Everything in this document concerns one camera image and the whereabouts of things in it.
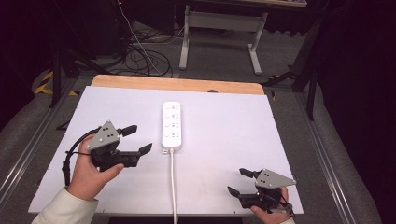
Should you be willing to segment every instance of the white power strip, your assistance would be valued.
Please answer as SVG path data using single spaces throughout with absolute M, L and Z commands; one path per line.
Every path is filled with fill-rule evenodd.
M 177 208 L 174 179 L 174 152 L 181 149 L 181 105 L 179 102 L 163 103 L 163 154 L 171 154 L 171 182 L 174 224 Z
M 179 102 L 163 103 L 163 154 L 181 149 L 181 105 Z

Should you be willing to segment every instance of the white table surface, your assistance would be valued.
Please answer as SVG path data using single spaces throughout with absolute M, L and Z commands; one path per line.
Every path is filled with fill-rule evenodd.
M 239 168 L 266 168 L 292 178 L 267 96 L 192 91 L 153 91 L 87 87 L 59 145 L 29 212 L 40 212 L 64 186 L 65 152 L 87 131 L 111 120 L 116 129 L 137 125 L 122 137 L 120 151 L 137 151 L 152 143 L 137 167 L 125 168 L 96 197 L 96 213 L 172 215 L 170 156 L 161 146 L 162 111 L 166 101 L 181 102 L 182 149 L 175 154 L 179 216 L 250 215 L 227 186 L 255 193 L 254 179 Z M 71 169 L 77 156 L 71 160 Z M 288 187 L 294 212 L 303 208 L 295 186 Z

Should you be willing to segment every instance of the black cable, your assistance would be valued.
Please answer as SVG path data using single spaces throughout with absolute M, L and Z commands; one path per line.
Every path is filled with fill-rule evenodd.
M 143 67 L 140 66 L 142 62 L 145 63 L 145 66 Z M 156 67 L 160 64 L 160 62 L 166 64 L 165 72 L 155 75 L 151 74 L 152 69 L 157 70 Z M 127 47 L 127 52 L 125 54 L 125 57 L 123 58 L 122 64 L 125 64 L 125 66 L 128 69 L 130 69 L 131 72 L 136 74 L 146 75 L 148 77 L 162 77 L 166 75 L 169 71 L 171 71 L 171 77 L 173 76 L 173 69 L 170 65 L 170 61 L 165 55 L 154 50 L 144 51 L 141 48 L 134 45 L 130 45 Z M 118 71 L 128 72 L 126 69 L 120 69 Z
M 65 126 L 68 125 L 69 123 L 70 123 L 70 120 L 68 120 L 67 122 L 65 122 L 65 123 L 63 123 L 63 124 L 61 124 L 61 125 L 59 125 L 58 127 L 56 127 L 55 130 L 58 130 L 58 131 L 66 131 L 66 130 L 67 130 L 67 127 L 65 127 Z
M 77 142 L 70 148 L 69 151 L 67 151 L 67 155 L 66 155 L 66 159 L 64 160 L 64 166 L 62 167 L 62 172 L 64 173 L 64 184 L 66 186 L 70 185 L 70 158 L 73 156 L 74 154 L 74 150 L 75 148 L 78 146 L 78 144 L 80 142 L 82 142 L 86 137 L 88 137 L 90 134 L 93 133 L 97 133 L 99 131 L 101 127 L 94 129 L 94 130 L 90 130 L 89 132 L 85 133 L 84 135 L 82 135 Z
M 83 156 L 91 156 L 89 153 L 82 153 L 82 152 L 73 152 L 73 154 L 83 155 Z
M 289 203 L 288 201 L 286 201 L 286 199 L 285 199 L 285 197 L 283 197 L 282 193 L 280 193 L 280 197 L 281 197 L 285 202 L 282 203 L 282 202 L 279 200 L 279 203 L 280 203 L 284 208 L 287 208 L 288 205 L 289 205 L 290 203 Z M 292 209 L 290 210 L 290 215 L 291 215 L 291 216 L 294 216 L 294 212 L 293 212 Z
M 135 33 L 136 37 L 138 37 L 137 41 L 139 41 L 140 43 L 147 43 L 147 42 L 145 42 L 145 41 L 150 40 L 151 38 L 156 37 L 156 36 L 159 36 L 159 35 L 167 35 L 167 34 L 164 34 L 163 32 L 156 31 L 156 30 L 150 30 L 150 29 L 141 29 L 141 30 L 135 31 L 134 33 Z

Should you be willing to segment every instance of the hand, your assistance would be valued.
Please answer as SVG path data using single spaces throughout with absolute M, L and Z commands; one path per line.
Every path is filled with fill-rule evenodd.
M 283 198 L 280 200 L 282 203 L 285 203 L 285 200 L 287 201 L 289 199 L 289 194 L 288 194 L 288 189 L 286 187 L 281 187 L 280 191 L 282 193 Z M 290 218 L 290 214 L 287 213 L 272 213 L 268 214 L 264 210 L 260 209 L 260 207 L 257 206 L 251 206 L 250 210 L 256 215 L 259 220 L 261 220 L 265 224 L 279 224 L 281 222 L 284 222 Z
M 86 148 L 92 139 L 93 134 L 85 138 L 79 145 L 78 152 L 91 154 Z M 104 172 L 99 172 L 92 164 L 91 156 L 78 154 L 73 178 L 67 191 L 82 200 L 92 200 L 108 181 L 121 172 L 123 167 L 123 164 L 117 164 Z

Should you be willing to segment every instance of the table leg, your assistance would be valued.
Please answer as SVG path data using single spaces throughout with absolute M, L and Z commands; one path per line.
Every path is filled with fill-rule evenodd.
M 257 58 L 256 48 L 259 45 L 260 38 L 262 37 L 262 30 L 264 29 L 265 22 L 267 20 L 268 13 L 262 13 L 262 19 L 259 21 L 259 26 L 257 28 L 256 37 L 253 45 L 248 44 L 248 53 L 250 54 L 250 59 L 253 64 L 254 74 L 261 75 L 262 69 L 260 68 L 259 59 Z
M 308 100 L 306 102 L 306 113 L 308 114 L 309 119 L 311 119 L 312 121 L 314 120 L 314 101 L 317 83 L 318 72 L 314 70 L 311 80 L 309 82 Z
M 59 50 L 55 50 L 53 53 L 53 94 L 49 108 L 55 107 L 59 99 L 61 99 L 61 57 L 61 52 Z
M 184 13 L 184 37 L 183 45 L 181 47 L 180 64 L 178 68 L 185 70 L 187 68 L 187 58 L 189 56 L 189 19 L 190 19 L 190 6 L 186 6 Z

